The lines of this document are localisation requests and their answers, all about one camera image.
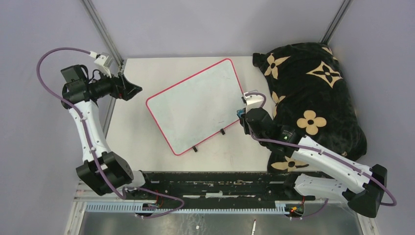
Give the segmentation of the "red framed whiteboard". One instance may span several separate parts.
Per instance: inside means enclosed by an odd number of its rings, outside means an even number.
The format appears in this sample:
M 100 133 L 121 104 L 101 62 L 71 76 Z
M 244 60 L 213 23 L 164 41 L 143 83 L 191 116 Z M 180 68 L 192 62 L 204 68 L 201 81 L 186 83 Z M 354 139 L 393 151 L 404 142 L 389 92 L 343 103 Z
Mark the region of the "red framed whiteboard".
M 242 94 L 233 61 L 225 58 L 149 97 L 146 107 L 180 156 L 236 123 Z

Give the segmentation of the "blue whiteboard eraser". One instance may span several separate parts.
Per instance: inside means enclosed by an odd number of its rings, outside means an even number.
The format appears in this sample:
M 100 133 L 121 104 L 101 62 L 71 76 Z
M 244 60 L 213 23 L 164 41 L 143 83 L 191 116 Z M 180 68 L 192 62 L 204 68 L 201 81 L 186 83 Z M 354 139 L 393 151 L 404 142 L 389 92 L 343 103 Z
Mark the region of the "blue whiteboard eraser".
M 241 119 L 244 114 L 245 114 L 245 109 L 237 110 L 237 116 L 239 119 Z

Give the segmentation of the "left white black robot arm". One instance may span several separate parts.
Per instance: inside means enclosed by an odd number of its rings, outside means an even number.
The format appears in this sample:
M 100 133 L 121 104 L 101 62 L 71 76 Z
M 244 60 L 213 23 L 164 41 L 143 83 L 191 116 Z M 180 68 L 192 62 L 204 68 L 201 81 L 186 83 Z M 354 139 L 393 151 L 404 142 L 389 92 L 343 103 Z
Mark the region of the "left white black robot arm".
M 102 196 L 118 188 L 135 187 L 140 198 L 148 199 L 154 186 L 146 181 L 142 171 L 133 172 L 122 157 L 113 152 L 106 142 L 100 126 L 97 101 L 107 95 L 128 101 L 142 91 L 142 87 L 130 83 L 124 74 L 92 82 L 86 75 L 87 67 L 73 65 L 61 70 L 65 78 L 62 105 L 71 114 L 82 144 L 82 164 L 76 168 L 78 177 L 96 194 Z

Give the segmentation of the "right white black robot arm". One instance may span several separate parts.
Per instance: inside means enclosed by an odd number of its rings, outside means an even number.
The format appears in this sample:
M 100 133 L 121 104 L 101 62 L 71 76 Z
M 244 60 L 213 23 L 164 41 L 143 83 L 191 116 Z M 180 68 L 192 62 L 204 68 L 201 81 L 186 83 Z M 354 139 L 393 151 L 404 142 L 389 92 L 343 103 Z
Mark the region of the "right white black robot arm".
M 277 169 L 278 157 L 286 159 L 285 171 L 301 166 L 314 166 L 328 178 L 313 177 L 305 173 L 294 173 L 287 177 L 283 194 L 288 199 L 298 196 L 322 197 L 347 203 L 356 213 L 375 218 L 387 190 L 388 171 L 380 164 L 367 166 L 347 159 L 318 144 L 308 135 L 297 133 L 290 126 L 277 128 L 275 139 L 267 133 L 272 119 L 263 108 L 245 108 L 237 111 L 244 132 L 271 151 L 270 168 Z

